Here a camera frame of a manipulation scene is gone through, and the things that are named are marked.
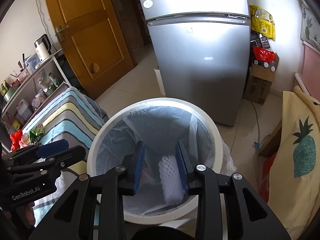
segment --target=white trash bin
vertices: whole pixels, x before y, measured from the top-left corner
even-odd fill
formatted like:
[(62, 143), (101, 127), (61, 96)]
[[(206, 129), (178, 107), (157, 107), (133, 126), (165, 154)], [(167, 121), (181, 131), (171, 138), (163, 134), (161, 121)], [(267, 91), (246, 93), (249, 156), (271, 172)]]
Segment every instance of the white trash bin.
[(90, 176), (106, 173), (132, 154), (137, 141), (146, 145), (145, 166), (135, 196), (124, 196), (124, 219), (137, 224), (161, 224), (179, 219), (198, 206), (198, 196), (185, 196), (177, 206), (164, 202), (158, 163), (175, 155), (183, 141), (188, 154), (220, 173), (223, 159), (219, 131), (199, 107), (174, 98), (153, 98), (135, 103), (115, 114), (100, 129), (89, 151)]

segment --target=sticker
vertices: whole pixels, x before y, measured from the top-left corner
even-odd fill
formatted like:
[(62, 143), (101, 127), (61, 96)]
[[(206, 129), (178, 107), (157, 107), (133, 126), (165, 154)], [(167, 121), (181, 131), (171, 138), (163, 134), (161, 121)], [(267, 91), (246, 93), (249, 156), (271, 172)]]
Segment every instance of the sticker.
[(144, 6), (144, 8), (150, 8), (151, 6), (153, 6), (153, 1), (151, 1), (151, 0), (145, 0), (145, 1), (143, 2), (143, 6)]

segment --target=green package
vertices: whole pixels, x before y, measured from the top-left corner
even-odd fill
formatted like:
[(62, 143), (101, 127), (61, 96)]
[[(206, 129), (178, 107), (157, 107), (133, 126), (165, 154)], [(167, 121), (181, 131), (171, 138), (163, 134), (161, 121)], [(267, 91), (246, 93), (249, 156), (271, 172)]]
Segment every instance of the green package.
[(30, 142), (38, 142), (44, 135), (44, 127), (42, 123), (38, 124), (34, 128), (32, 128), (29, 132)]

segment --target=hole in door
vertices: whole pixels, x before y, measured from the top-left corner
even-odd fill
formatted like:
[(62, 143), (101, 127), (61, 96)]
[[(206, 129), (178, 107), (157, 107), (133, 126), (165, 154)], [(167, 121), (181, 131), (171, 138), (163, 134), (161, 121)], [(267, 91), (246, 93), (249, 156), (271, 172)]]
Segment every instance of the hole in door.
[(99, 69), (100, 69), (100, 67), (99, 67), (99, 65), (97, 63), (91, 63), (90, 64), (90, 72), (92, 74), (97, 73), (99, 71)]

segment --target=metal screw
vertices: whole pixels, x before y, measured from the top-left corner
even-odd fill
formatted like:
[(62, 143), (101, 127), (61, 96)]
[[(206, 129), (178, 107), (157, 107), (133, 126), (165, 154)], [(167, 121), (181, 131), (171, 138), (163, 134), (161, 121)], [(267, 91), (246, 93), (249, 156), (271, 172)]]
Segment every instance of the metal screw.
[(233, 177), (237, 180), (241, 180), (242, 179), (242, 175), (240, 173), (235, 173), (233, 174)]
[(79, 176), (79, 180), (81, 180), (81, 181), (84, 181), (84, 180), (86, 180), (86, 179), (88, 179), (88, 175), (87, 174), (81, 174), (80, 176)]
[(205, 171), (205, 169), (206, 169), (205, 166), (202, 165), (202, 164), (200, 164), (200, 165), (197, 166), (197, 170), (198, 170), (198, 171)]
[(116, 171), (120, 172), (120, 171), (124, 171), (125, 167), (122, 165), (118, 165), (118, 166), (116, 166), (115, 169), (116, 169)]

